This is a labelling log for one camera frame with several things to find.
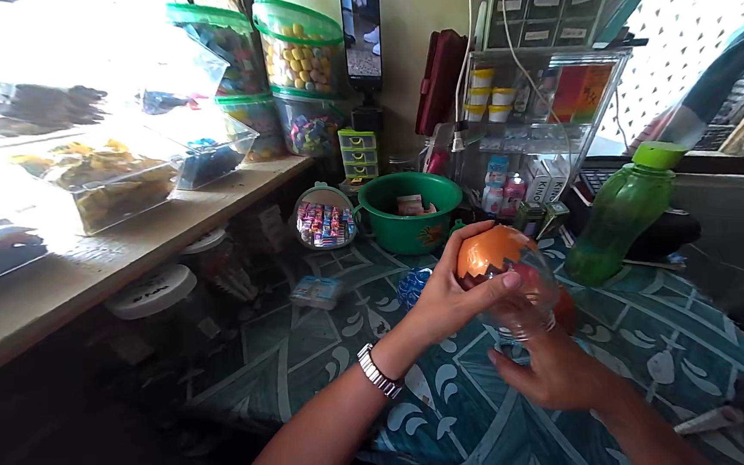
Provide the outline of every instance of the pink bottle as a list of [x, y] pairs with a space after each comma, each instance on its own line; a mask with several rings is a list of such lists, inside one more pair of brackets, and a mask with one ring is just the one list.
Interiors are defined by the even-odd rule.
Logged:
[[507, 177], [507, 181], [504, 182], [504, 193], [501, 201], [501, 217], [514, 217], [518, 211], [518, 205], [524, 199], [524, 194], [527, 193], [527, 183], [521, 177], [521, 174], [516, 173], [512, 176]]

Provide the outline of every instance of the metal watch band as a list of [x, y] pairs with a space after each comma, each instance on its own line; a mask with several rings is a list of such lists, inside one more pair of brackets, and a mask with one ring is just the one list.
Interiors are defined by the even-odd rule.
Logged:
[[401, 387], [397, 382], [390, 380], [383, 373], [378, 370], [375, 363], [372, 362], [372, 356], [369, 354], [372, 351], [372, 344], [366, 344], [358, 352], [358, 362], [360, 362], [360, 369], [364, 371], [366, 377], [372, 381], [372, 384], [380, 389], [384, 396], [389, 399], [394, 399], [401, 392]]

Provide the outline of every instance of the electric cord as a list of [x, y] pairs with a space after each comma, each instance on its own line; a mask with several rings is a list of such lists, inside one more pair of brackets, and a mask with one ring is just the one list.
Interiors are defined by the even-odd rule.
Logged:
[[458, 73], [458, 82], [456, 83], [456, 122], [461, 121], [462, 113], [461, 113], [461, 100], [460, 92], [461, 92], [461, 81], [464, 80], [464, 73], [467, 69], [467, 64], [470, 62], [470, 47], [472, 45], [472, 29], [473, 29], [473, 13], [472, 13], [472, 3], [471, 0], [467, 0], [467, 16], [469, 18], [468, 20], [468, 26], [467, 26], [467, 48], [464, 50], [464, 61], [461, 62], [461, 69]]
[[516, 56], [515, 47], [512, 46], [512, 40], [510, 39], [510, 29], [507, 26], [507, 0], [501, 0], [501, 14], [504, 19], [504, 34], [507, 36], [507, 45], [510, 48], [510, 55], [512, 55], [512, 60], [516, 62], [516, 66], [518, 66], [518, 69], [522, 70], [522, 74], [524, 74], [524, 77], [527, 78], [527, 81], [530, 83], [530, 87], [533, 89], [533, 91], [536, 92], [538, 98], [547, 104], [547, 111], [550, 112], [550, 115], [553, 116], [553, 119], [556, 123], [558, 123], [561, 131], [564, 133], [564, 141], [567, 143], [567, 181], [564, 183], [563, 186], [561, 186], [561, 189], [559, 189], [558, 195], [555, 196], [555, 198], [558, 199], [561, 198], [561, 195], [564, 193], [564, 190], [567, 189], [567, 186], [573, 184], [573, 150], [570, 147], [570, 136], [567, 134], [567, 129], [564, 127], [564, 123], [562, 123], [558, 115], [555, 114], [552, 102], [549, 99], [544, 98], [544, 95], [542, 95], [541, 91], [538, 90], [536, 82], [532, 79], [530, 73], [527, 72], [527, 70], [524, 68], [524, 65], [522, 65], [521, 61], [519, 61], [518, 57]]
[[625, 151], [627, 150], [627, 136], [625, 135], [625, 129], [622, 127], [622, 121], [619, 117], [619, 86], [616, 85], [616, 91], [614, 93], [616, 96], [616, 126], [619, 127], [619, 132], [622, 132], [622, 141], [625, 143]]

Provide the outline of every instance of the orange paint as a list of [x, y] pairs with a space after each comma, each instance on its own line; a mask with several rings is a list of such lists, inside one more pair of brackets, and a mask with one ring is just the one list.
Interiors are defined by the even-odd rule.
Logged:
[[521, 261], [522, 249], [538, 251], [538, 246], [519, 230], [498, 225], [478, 236], [465, 239], [458, 252], [457, 275], [463, 279], [467, 273], [475, 277], [487, 272], [490, 265], [501, 269], [504, 259], [513, 263]]

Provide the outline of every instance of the cable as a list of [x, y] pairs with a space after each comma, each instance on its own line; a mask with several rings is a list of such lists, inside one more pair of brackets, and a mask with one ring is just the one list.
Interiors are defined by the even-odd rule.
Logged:
[[705, 257], [707, 257], [707, 258], [708, 258], [709, 260], [713, 260], [713, 261], [716, 261], [716, 262], [717, 262], [717, 263], [719, 263], [720, 265], [724, 265], [724, 266], [726, 266], [726, 267], [730, 267], [730, 268], [733, 268], [733, 269], [735, 269], [735, 270], [739, 270], [739, 271], [744, 271], [744, 268], [743, 268], [743, 267], [738, 267], [738, 266], [736, 266], [736, 265], [733, 265], [733, 264], [731, 264], [731, 263], [728, 263], [727, 261], [722, 261], [722, 260], [718, 260], [718, 259], [716, 259], [716, 258], [714, 258], [714, 257], [711, 257], [710, 255], [708, 255], [707, 253], [705, 253], [705, 252], [704, 252], [704, 251], [703, 251], [702, 249], [700, 249], [700, 248], [696, 247], [696, 246], [695, 246], [694, 244], [688, 244], [688, 245], [689, 245], [690, 247], [692, 247], [692, 248], [693, 248], [694, 250], [696, 250], [697, 252], [699, 252], [699, 253], [701, 253], [702, 255], [704, 255]]
[[619, 85], [616, 84], [616, 126], [619, 126], [619, 132], [622, 132], [622, 140], [625, 143], [625, 152], [627, 151], [627, 136], [625, 135], [625, 129], [622, 127], [622, 121], [619, 118]]
[[471, 0], [467, 0], [467, 16], [470, 18], [467, 26], [467, 48], [464, 50], [464, 61], [461, 63], [461, 70], [458, 73], [458, 83], [456, 84], [456, 122], [463, 119], [460, 113], [460, 92], [461, 92], [461, 80], [464, 79], [464, 72], [467, 69], [467, 63], [470, 61], [470, 46], [472, 44], [472, 29], [473, 29], [473, 12]]
[[510, 54], [512, 55], [512, 60], [516, 62], [516, 66], [518, 66], [518, 69], [522, 70], [522, 73], [524, 74], [524, 77], [527, 78], [527, 81], [530, 82], [530, 87], [536, 92], [536, 95], [539, 99], [544, 101], [547, 104], [547, 110], [550, 112], [551, 116], [553, 116], [553, 119], [556, 123], [558, 123], [559, 127], [561, 128], [561, 131], [564, 133], [564, 141], [567, 142], [567, 181], [564, 183], [563, 186], [561, 186], [561, 189], [559, 189], [559, 194], [555, 196], [556, 198], [561, 198], [561, 195], [564, 193], [564, 190], [567, 188], [568, 185], [571, 185], [573, 183], [573, 150], [570, 148], [570, 136], [567, 134], [567, 129], [564, 127], [564, 124], [561, 122], [559, 117], [555, 114], [555, 111], [553, 110], [553, 104], [549, 99], [545, 99], [544, 95], [538, 90], [538, 87], [536, 86], [536, 82], [533, 81], [532, 77], [530, 76], [530, 73], [527, 72], [526, 69], [524, 69], [524, 65], [522, 65], [521, 61], [518, 60], [518, 57], [516, 56], [516, 50], [512, 46], [512, 40], [510, 39], [510, 29], [507, 26], [507, 0], [501, 0], [501, 14], [504, 16], [504, 34], [507, 35], [507, 45], [510, 47]]

